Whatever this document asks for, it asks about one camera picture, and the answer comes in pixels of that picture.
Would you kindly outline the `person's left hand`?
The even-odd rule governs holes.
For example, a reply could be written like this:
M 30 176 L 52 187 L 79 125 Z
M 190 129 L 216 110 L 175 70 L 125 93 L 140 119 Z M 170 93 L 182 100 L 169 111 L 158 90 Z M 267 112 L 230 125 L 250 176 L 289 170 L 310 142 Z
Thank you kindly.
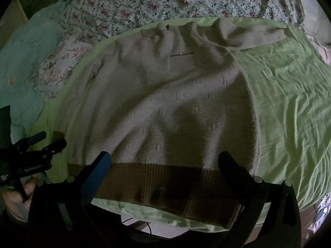
M 22 213 L 22 211 L 20 211 L 17 205 L 22 203 L 22 208 L 25 211 L 29 212 L 32 195 L 37 182 L 38 176 L 36 174 L 33 174 L 30 179 L 27 180 L 24 184 L 24 191 L 26 195 L 29 196 L 25 202 L 23 202 L 22 195 L 18 191 L 7 187 L 3 190 L 2 197 L 5 203 L 5 209 L 10 217 L 20 222 L 25 222 L 24 214 Z

